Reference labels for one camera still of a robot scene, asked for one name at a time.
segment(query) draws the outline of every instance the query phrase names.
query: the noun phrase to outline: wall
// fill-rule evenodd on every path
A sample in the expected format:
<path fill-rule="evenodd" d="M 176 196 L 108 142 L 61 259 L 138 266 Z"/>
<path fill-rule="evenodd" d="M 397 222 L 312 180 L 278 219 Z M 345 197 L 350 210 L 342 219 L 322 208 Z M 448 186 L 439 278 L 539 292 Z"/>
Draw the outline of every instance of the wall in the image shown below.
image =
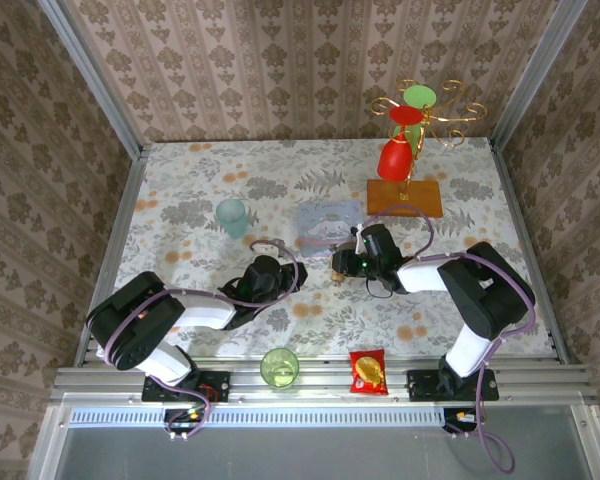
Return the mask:
<path fill-rule="evenodd" d="M 128 168 L 46 17 L 0 0 L 0 479 L 24 477 Z"/>
<path fill-rule="evenodd" d="M 557 0 L 67 0 L 145 142 L 385 136 L 370 100 L 448 78 L 498 117 Z"/>
<path fill-rule="evenodd" d="M 570 353 L 600 398 L 600 0 L 589 0 L 505 159 Z"/>

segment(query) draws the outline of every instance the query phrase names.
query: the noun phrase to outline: table surface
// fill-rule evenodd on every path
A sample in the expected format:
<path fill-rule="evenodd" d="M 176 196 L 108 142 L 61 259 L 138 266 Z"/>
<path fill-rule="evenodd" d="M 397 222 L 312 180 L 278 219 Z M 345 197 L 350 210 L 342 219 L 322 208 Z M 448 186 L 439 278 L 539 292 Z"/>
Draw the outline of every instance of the table surface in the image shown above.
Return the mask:
<path fill-rule="evenodd" d="M 392 355 L 444 354 L 463 325 L 446 292 L 376 299 L 362 279 L 332 282 L 329 258 L 299 256 L 298 203 L 356 198 L 366 211 L 366 181 L 377 177 L 385 143 L 363 139 L 154 145 L 116 288 L 152 270 L 168 285 L 213 291 L 244 273 L 254 259 L 248 248 L 251 241 L 281 238 L 309 272 L 300 292 L 239 329 L 174 328 L 167 341 L 195 356 L 259 355 L 282 346 L 299 355 L 375 348 Z M 440 182 L 444 208 L 444 217 L 432 220 L 436 237 L 427 253 L 466 250 L 486 240 L 529 280 L 486 139 L 468 139 L 454 149 L 427 139 L 416 166 L 414 180 Z M 243 239 L 231 239 L 214 217 L 215 206 L 226 198 L 240 198 L 248 206 L 250 226 Z M 419 218 L 382 221 L 403 254 L 413 254 L 427 241 Z M 536 311 L 536 328 L 510 339 L 499 354 L 555 356 L 542 309 Z"/>

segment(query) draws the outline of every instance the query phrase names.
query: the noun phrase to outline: plastic cup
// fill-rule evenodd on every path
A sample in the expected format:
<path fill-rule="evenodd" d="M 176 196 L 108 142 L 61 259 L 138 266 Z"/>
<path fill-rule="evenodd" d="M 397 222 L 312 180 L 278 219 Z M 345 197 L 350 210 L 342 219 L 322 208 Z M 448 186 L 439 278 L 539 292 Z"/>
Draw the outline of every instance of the plastic cup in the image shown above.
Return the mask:
<path fill-rule="evenodd" d="M 231 238 L 240 238 L 247 231 L 249 217 L 240 200 L 232 198 L 220 202 L 216 207 L 216 218 Z"/>
<path fill-rule="evenodd" d="M 298 357 L 286 348 L 267 352 L 260 362 L 260 375 L 274 388 L 290 387 L 299 371 Z"/>

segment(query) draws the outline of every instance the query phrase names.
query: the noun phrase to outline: snack bag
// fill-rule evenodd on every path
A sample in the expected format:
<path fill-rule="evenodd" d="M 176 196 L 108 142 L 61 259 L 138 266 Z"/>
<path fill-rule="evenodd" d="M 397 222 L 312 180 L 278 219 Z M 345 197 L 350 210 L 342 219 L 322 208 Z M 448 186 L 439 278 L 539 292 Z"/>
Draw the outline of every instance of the snack bag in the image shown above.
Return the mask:
<path fill-rule="evenodd" d="M 384 349 L 369 352 L 350 352 L 353 374 L 352 393 L 388 395 L 384 373 Z"/>

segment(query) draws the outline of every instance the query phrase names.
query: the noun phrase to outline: purple cable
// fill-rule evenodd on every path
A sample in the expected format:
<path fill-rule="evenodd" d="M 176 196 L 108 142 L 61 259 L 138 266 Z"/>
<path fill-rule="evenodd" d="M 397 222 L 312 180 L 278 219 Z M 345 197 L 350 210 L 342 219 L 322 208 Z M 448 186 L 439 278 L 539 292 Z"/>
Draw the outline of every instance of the purple cable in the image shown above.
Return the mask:
<path fill-rule="evenodd" d="M 391 210 L 396 210 L 398 208 L 406 208 L 407 210 L 411 210 L 412 212 L 416 212 L 418 215 L 420 215 L 425 222 L 427 222 L 427 227 L 429 228 L 429 241 L 427 242 L 427 244 L 422 247 L 420 250 L 418 250 L 416 253 L 413 254 L 414 257 L 418 257 L 418 255 L 420 255 L 422 252 L 424 252 L 425 250 L 427 250 L 431 244 L 433 243 L 433 236 L 434 236 L 434 231 L 433 231 L 433 224 L 431 223 L 431 220 L 429 219 L 429 217 L 419 208 L 414 207 L 413 205 L 407 205 L 405 204 L 400 204 L 400 205 L 392 205 L 391 207 L 387 207 L 384 210 L 382 210 L 379 213 L 376 213 L 375 215 L 373 215 L 371 218 L 369 218 L 367 221 L 362 223 L 362 226 L 366 226 L 369 225 L 371 222 L 373 222 L 374 220 L 376 220 L 378 217 L 381 217 L 382 215 L 385 215 L 386 213 L 390 212 Z"/>
<path fill-rule="evenodd" d="M 482 422 L 480 421 L 480 419 L 482 418 L 482 407 L 480 405 L 480 403 L 482 401 L 482 382 L 484 379 L 484 372 L 487 368 L 487 364 L 489 363 L 489 360 L 491 359 L 491 357 L 493 357 L 493 355 L 496 353 L 496 350 L 500 347 L 500 345 L 502 345 L 502 341 L 508 337 L 511 337 L 512 335 L 517 335 L 519 333 L 526 333 L 526 332 L 530 331 L 536 323 L 536 311 L 534 309 L 533 302 L 531 301 L 529 296 L 526 294 L 526 292 L 522 289 L 522 287 L 520 285 L 518 285 L 516 283 L 516 281 L 513 278 L 511 278 L 511 276 L 509 276 L 504 270 L 502 270 L 500 267 L 493 264 L 492 262 L 485 260 L 482 257 L 478 257 L 477 255 L 473 255 L 471 253 L 457 252 L 457 253 L 451 253 L 448 255 L 446 255 L 446 254 L 430 255 L 428 257 L 420 258 L 418 260 L 421 262 L 428 262 L 428 261 L 433 261 L 433 260 L 442 260 L 444 258 L 462 258 L 462 257 L 464 257 L 468 260 L 474 261 L 476 263 L 479 263 L 479 264 L 489 268 L 491 271 L 493 271 L 497 275 L 499 275 L 520 296 L 520 298 L 524 302 L 525 306 L 527 307 L 527 310 L 529 311 L 529 320 L 527 321 L 527 323 L 525 325 L 523 325 L 522 327 L 514 328 L 513 330 L 508 330 L 506 332 L 501 333 L 500 336 L 493 342 L 491 347 L 489 347 L 489 350 L 487 350 L 487 353 L 485 354 L 484 358 L 482 359 L 482 363 L 480 365 L 480 372 L 478 373 L 478 386 L 476 388 L 476 420 L 477 420 L 477 427 L 478 427 L 478 433 L 476 435 L 480 439 L 480 444 L 482 445 L 482 449 L 485 451 L 485 453 L 489 457 L 489 460 L 491 460 L 491 463 L 500 472 L 504 473 L 505 475 L 510 475 L 516 469 L 516 459 L 513 455 L 513 452 L 511 451 L 511 448 L 509 448 L 509 445 L 507 445 L 506 442 L 504 440 L 502 440 L 500 437 L 498 437 L 492 433 L 485 432 L 482 429 Z M 511 466 L 509 468 L 504 468 L 502 465 L 500 465 L 496 461 L 493 454 L 491 453 L 491 450 L 489 450 L 489 447 L 487 446 L 487 442 L 486 442 L 487 438 L 491 438 L 492 440 L 494 440 L 496 443 L 500 444 L 502 447 L 504 447 L 507 450 L 507 452 L 509 453 L 509 456 L 511 458 Z"/>
<path fill-rule="evenodd" d="M 171 390 L 172 392 L 176 392 L 176 393 L 184 393 L 185 395 L 191 395 L 192 397 L 196 397 L 199 400 L 202 400 L 202 402 L 204 403 L 204 413 L 202 414 L 202 420 L 200 420 L 200 422 L 193 427 L 193 429 L 188 433 L 189 436 L 195 435 L 198 430 L 200 430 L 200 428 L 202 428 L 202 425 L 204 425 L 206 423 L 206 421 L 209 419 L 209 415 L 211 414 L 211 403 L 209 402 L 209 399 L 207 397 L 205 397 L 204 395 L 202 395 L 201 393 L 195 392 L 193 390 L 188 390 L 186 388 L 180 388 L 180 387 L 172 387 L 171 385 L 167 385 L 166 383 L 164 383 L 162 380 L 160 380 L 158 377 L 154 377 L 153 375 L 149 375 L 149 378 L 151 378 L 151 380 L 153 380 L 154 382 L 156 382 L 158 385 L 160 385 L 162 388 L 164 388 L 165 390 Z M 176 417 L 172 417 L 171 420 L 169 420 L 169 423 L 167 424 L 167 431 L 169 433 L 171 433 L 171 425 L 173 425 L 173 420 Z"/>
<path fill-rule="evenodd" d="M 289 295 L 291 295 L 291 293 L 293 293 L 293 291 L 295 290 L 296 285 L 298 284 L 298 277 L 299 277 L 298 262 L 296 261 L 296 258 L 293 256 L 293 254 L 287 247 L 278 245 L 277 243 L 274 243 L 272 241 L 256 240 L 251 245 L 249 245 L 249 248 L 253 251 L 253 246 L 256 244 L 273 245 L 273 246 L 279 248 L 280 250 L 282 250 L 284 253 L 286 253 L 289 256 L 289 258 L 291 259 L 291 261 L 293 262 L 293 282 L 291 282 L 291 286 L 289 287 L 289 290 L 287 290 L 281 297 L 278 297 L 277 299 L 275 299 L 271 302 L 251 303 L 251 302 L 242 302 L 240 300 L 234 300 L 232 298 L 226 297 L 224 295 L 219 295 L 216 293 L 205 292 L 204 290 L 192 290 L 192 289 L 188 289 L 188 288 L 170 288 L 170 289 L 161 290 L 160 292 L 156 293 L 155 295 L 152 295 L 151 297 L 146 299 L 144 302 L 142 302 L 113 331 L 113 333 L 109 337 L 109 340 L 107 341 L 106 345 L 104 346 L 104 362 L 107 365 L 113 365 L 113 363 L 111 362 L 111 359 L 110 359 L 111 349 L 113 348 L 113 344 L 116 342 L 116 340 L 118 339 L 120 334 L 124 331 L 125 328 L 127 328 L 127 326 L 133 320 L 135 320 L 135 318 L 138 315 L 140 315 L 142 312 L 144 312 L 149 305 L 151 305 L 153 302 L 155 302 L 159 298 L 164 297 L 165 295 L 173 294 L 173 295 L 194 295 L 194 296 L 199 296 L 199 297 L 211 297 L 211 298 L 217 298 L 218 300 L 222 300 L 227 303 L 231 303 L 233 305 L 240 305 L 243 307 L 255 307 L 255 308 L 270 307 L 272 305 L 275 305 L 276 303 L 281 302 L 282 300 L 287 298 Z"/>

